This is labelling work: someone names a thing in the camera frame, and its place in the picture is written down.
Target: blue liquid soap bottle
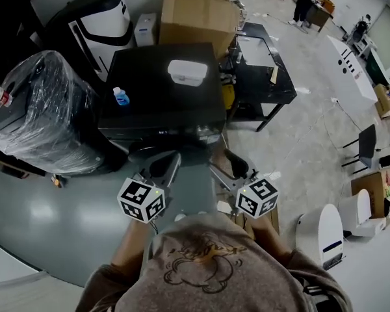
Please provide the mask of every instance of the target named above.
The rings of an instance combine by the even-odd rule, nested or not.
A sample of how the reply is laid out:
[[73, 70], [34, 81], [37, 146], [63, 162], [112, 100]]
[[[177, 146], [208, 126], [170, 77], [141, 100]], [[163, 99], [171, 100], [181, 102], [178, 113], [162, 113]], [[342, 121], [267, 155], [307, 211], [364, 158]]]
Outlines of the blue liquid soap bottle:
[[125, 94], [125, 91], [116, 87], [112, 90], [114, 92], [114, 96], [116, 97], [117, 103], [121, 106], [126, 106], [130, 104], [130, 99]]

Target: black table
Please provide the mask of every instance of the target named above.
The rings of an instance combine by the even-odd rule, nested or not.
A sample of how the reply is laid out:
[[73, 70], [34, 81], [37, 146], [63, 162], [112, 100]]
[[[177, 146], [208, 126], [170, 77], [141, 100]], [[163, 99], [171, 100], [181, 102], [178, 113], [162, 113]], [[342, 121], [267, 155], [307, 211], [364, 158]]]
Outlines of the black table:
[[[239, 45], [229, 57], [237, 82], [234, 85], [235, 100], [227, 112], [227, 121], [262, 122], [257, 128], [257, 132], [260, 132], [284, 105], [292, 102], [296, 97], [296, 90], [278, 50], [261, 24], [247, 22], [238, 36], [263, 39], [276, 66], [279, 67], [276, 84], [273, 84], [270, 82], [273, 67], [249, 66], [244, 57], [238, 64], [236, 63], [241, 50]], [[276, 104], [276, 106], [268, 116], [265, 116], [261, 108], [262, 103]]]
[[[173, 82], [172, 60], [207, 65], [200, 86]], [[142, 140], [156, 135], [192, 135], [208, 144], [218, 141], [226, 120], [220, 74], [210, 43], [137, 47], [117, 51], [107, 84], [99, 130], [112, 142]], [[130, 99], [120, 106], [112, 93], [120, 87]]]

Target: white plastic container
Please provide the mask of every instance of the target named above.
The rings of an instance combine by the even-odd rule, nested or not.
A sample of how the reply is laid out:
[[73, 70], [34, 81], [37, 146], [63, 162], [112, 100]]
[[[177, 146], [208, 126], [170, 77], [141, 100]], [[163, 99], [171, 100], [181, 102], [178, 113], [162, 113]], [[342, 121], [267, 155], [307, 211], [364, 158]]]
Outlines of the white plastic container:
[[296, 226], [296, 247], [316, 264], [326, 268], [331, 261], [340, 259], [343, 242], [343, 224], [334, 205], [325, 205], [300, 217]]
[[156, 13], [140, 15], [135, 27], [137, 46], [150, 46], [157, 44], [156, 26]]
[[186, 60], [172, 60], [168, 67], [168, 73], [174, 83], [187, 86], [200, 86], [207, 71], [207, 65]]
[[367, 190], [341, 200], [338, 211], [343, 229], [353, 236], [374, 237], [385, 228], [385, 218], [370, 219], [370, 195]]

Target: concrete floor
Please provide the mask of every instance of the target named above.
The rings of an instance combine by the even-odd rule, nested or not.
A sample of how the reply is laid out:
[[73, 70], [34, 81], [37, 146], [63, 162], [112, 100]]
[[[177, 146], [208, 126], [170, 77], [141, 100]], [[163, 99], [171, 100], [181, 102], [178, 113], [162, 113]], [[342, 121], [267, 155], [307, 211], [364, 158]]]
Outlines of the concrete floor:
[[[232, 123], [228, 127], [229, 147], [239, 155], [249, 156], [262, 173], [273, 173], [280, 190], [280, 232], [294, 245], [294, 227], [301, 214], [327, 203], [337, 205], [341, 195], [350, 195], [350, 180], [369, 172], [351, 177], [356, 168], [362, 168], [361, 164], [341, 169], [345, 157], [357, 154], [358, 147], [346, 151], [335, 148], [355, 140], [359, 130], [332, 102], [335, 92], [326, 77], [329, 71], [320, 68], [317, 58], [322, 39], [326, 35], [341, 39], [343, 32], [332, 20], [321, 33], [313, 26], [307, 29], [309, 34], [282, 23], [293, 18], [293, 0], [241, 1], [246, 5], [249, 21], [263, 24], [273, 38], [295, 87], [310, 91], [298, 92], [260, 133], [254, 132], [258, 123]], [[265, 111], [271, 108], [263, 106]], [[390, 145], [390, 123], [380, 121], [374, 107], [353, 119], [360, 129], [376, 125], [377, 148]], [[379, 154], [389, 155], [390, 148]]]
[[[326, 203], [337, 204], [341, 195], [350, 194], [349, 172], [355, 167], [342, 171], [341, 163], [357, 152], [335, 147], [356, 139], [358, 129], [331, 101], [335, 93], [315, 56], [325, 35], [341, 37], [342, 32], [331, 21], [320, 34], [316, 29], [305, 34], [282, 23], [292, 18], [292, 0], [241, 1], [250, 21], [262, 23], [273, 37], [295, 86], [310, 91], [299, 92], [260, 133], [254, 131], [257, 123], [232, 123], [228, 131], [233, 151], [249, 156], [262, 173], [273, 173], [280, 190], [281, 233], [292, 243], [302, 213]], [[353, 118], [361, 129], [376, 124], [378, 148], [390, 144], [389, 123], [380, 121], [374, 107]], [[381, 155], [388, 153], [386, 148]], [[60, 190], [46, 178], [20, 180], [0, 174], [0, 245], [52, 276], [84, 285], [96, 267], [109, 262], [129, 223], [116, 195], [134, 171], [128, 164], [116, 173], [73, 178]], [[187, 213], [210, 210], [213, 190], [206, 166], [180, 169], [178, 181], [186, 183], [173, 195], [195, 200], [187, 201]]]

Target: plastic-wrapped chair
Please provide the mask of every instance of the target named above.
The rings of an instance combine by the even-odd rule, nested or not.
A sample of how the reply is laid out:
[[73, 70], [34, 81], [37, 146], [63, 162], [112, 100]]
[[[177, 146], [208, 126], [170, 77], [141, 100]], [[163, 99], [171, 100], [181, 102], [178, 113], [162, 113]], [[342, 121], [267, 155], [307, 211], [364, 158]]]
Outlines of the plastic-wrapped chair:
[[3, 153], [69, 176], [117, 170], [127, 158], [98, 131], [98, 96], [58, 52], [31, 56], [2, 87], [13, 97], [0, 104]]

